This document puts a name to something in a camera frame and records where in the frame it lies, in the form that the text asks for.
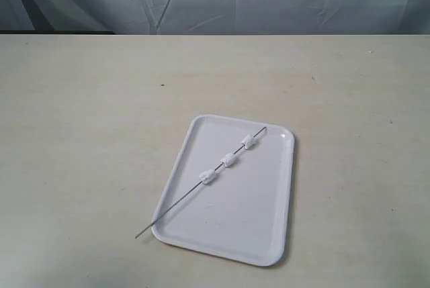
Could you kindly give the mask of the white marshmallow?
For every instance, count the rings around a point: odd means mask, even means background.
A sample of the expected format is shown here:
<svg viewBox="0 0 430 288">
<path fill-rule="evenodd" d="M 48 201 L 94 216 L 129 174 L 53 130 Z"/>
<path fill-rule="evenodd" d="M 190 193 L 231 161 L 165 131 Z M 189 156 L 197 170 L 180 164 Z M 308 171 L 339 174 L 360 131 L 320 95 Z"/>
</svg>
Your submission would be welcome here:
<svg viewBox="0 0 430 288">
<path fill-rule="evenodd" d="M 225 168 L 232 166 L 237 161 L 237 155 L 235 153 L 227 153 L 222 159 L 221 163 Z"/>
</svg>

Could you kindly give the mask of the white rectangular plastic tray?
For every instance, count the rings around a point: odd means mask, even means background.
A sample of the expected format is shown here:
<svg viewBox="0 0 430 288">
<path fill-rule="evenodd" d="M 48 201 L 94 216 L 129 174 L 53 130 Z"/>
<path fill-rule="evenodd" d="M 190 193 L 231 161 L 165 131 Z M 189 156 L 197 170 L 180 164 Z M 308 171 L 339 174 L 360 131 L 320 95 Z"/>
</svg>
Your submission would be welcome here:
<svg viewBox="0 0 430 288">
<path fill-rule="evenodd" d="M 242 139 L 258 137 L 245 150 Z M 166 244 L 268 267 L 283 256 L 294 165 L 287 128 L 219 115 L 191 123 L 153 215 L 154 236 Z M 236 162 L 225 168 L 227 153 Z M 214 169 L 208 185 L 199 174 Z"/>
</svg>

